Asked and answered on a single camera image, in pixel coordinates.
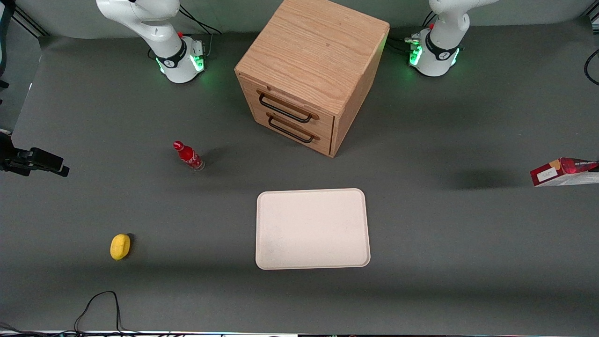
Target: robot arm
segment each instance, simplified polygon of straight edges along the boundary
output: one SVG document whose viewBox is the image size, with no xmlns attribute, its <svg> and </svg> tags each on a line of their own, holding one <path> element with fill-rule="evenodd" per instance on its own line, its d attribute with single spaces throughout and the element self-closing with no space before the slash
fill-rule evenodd
<svg viewBox="0 0 599 337">
<path fill-rule="evenodd" d="M 438 18 L 433 29 L 425 28 L 406 39 L 409 43 L 417 44 L 411 55 L 410 65 L 427 76 L 444 75 L 454 65 L 459 43 L 470 28 L 467 12 L 497 1 L 499 0 L 429 0 L 428 3 Z"/>
<path fill-rule="evenodd" d="M 136 32 L 157 56 L 167 58 L 181 48 L 181 40 L 173 25 L 156 22 L 176 16 L 179 12 L 179 0 L 97 0 L 96 3 L 106 18 Z"/>
<path fill-rule="evenodd" d="M 179 12 L 179 0 L 96 0 L 96 4 L 106 18 L 146 41 L 172 82 L 188 82 L 204 70 L 202 41 L 180 37 L 167 22 Z"/>
</svg>

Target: white tray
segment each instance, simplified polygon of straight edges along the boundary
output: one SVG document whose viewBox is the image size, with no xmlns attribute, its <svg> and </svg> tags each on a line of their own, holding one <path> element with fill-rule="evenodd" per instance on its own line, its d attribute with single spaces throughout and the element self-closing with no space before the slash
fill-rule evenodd
<svg viewBox="0 0 599 337">
<path fill-rule="evenodd" d="M 361 190 L 264 192 L 257 204 L 256 264 L 261 269 L 364 267 L 370 262 Z"/>
</svg>

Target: drawer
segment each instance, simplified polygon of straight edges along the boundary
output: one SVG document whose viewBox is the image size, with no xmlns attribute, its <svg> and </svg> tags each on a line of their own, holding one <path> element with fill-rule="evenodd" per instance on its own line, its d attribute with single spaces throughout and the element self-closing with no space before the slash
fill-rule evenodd
<svg viewBox="0 0 599 337">
<path fill-rule="evenodd" d="M 328 137 L 322 137 L 321 135 L 303 129 L 297 124 L 283 120 L 282 118 L 275 116 L 274 113 L 265 112 L 262 109 L 256 111 L 254 118 L 259 124 L 324 155 L 329 155 L 331 151 L 330 135 Z"/>
<path fill-rule="evenodd" d="M 307 112 L 275 97 L 259 83 L 238 79 L 257 123 L 324 155 L 330 154 L 333 117 Z"/>
<path fill-rule="evenodd" d="M 299 104 L 294 104 L 290 99 L 254 81 L 241 77 L 239 81 L 255 119 L 255 112 L 269 112 L 280 121 L 289 122 L 321 138 L 331 138 L 334 121 L 332 116 L 299 107 Z"/>
</svg>

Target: drawer handle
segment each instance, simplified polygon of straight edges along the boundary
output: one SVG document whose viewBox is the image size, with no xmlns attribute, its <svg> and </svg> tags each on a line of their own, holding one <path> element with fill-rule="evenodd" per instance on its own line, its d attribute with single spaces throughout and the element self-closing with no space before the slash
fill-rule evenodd
<svg viewBox="0 0 599 337">
<path fill-rule="evenodd" d="M 307 122 L 310 121 L 310 119 L 312 119 L 312 115 L 308 115 L 308 118 L 305 118 L 305 119 L 304 118 L 296 117 L 296 116 L 288 113 L 287 111 L 281 110 L 281 109 L 277 108 L 276 106 L 274 106 L 272 104 L 266 103 L 263 99 L 264 99 L 264 94 L 260 94 L 260 99 L 258 99 L 260 101 L 260 104 L 262 104 L 263 106 L 265 106 L 265 107 L 267 107 L 267 108 L 269 108 L 271 110 L 274 110 L 274 111 L 276 111 L 278 113 L 281 113 L 281 114 L 283 114 L 283 115 L 285 115 L 285 116 L 293 119 L 294 121 L 298 121 L 300 123 L 307 123 Z"/>
<path fill-rule="evenodd" d="M 314 140 L 314 136 L 310 136 L 310 138 L 309 138 L 309 139 L 303 139 L 302 137 L 300 137 L 300 136 L 298 136 L 298 135 L 295 135 L 295 134 L 292 134 L 292 133 L 290 133 L 289 131 L 287 131 L 287 130 L 283 129 L 282 127 L 278 127 L 277 125 L 274 125 L 274 124 L 273 124 L 273 119 L 274 119 L 274 118 L 273 118 L 272 116 L 269 116 L 269 117 L 268 117 L 268 124 L 269 124 L 271 127 L 273 127 L 274 129 L 277 129 L 277 130 L 281 131 L 282 133 L 284 133 L 284 134 L 286 134 L 286 135 L 289 135 L 289 136 L 291 136 L 291 137 L 293 137 L 293 138 L 295 138 L 295 139 L 299 140 L 299 141 L 300 141 L 300 142 L 302 142 L 302 143 L 309 144 L 309 143 L 311 143 L 311 142 L 312 142 L 312 140 Z"/>
</svg>

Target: wooden drawer cabinet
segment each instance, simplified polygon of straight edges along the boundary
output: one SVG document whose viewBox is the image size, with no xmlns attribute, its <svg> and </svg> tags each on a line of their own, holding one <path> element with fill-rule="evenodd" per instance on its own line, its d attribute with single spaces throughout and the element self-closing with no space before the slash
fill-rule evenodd
<svg viewBox="0 0 599 337">
<path fill-rule="evenodd" d="M 334 157 L 376 75 L 389 24 L 285 0 L 235 67 L 254 120 Z"/>
</svg>

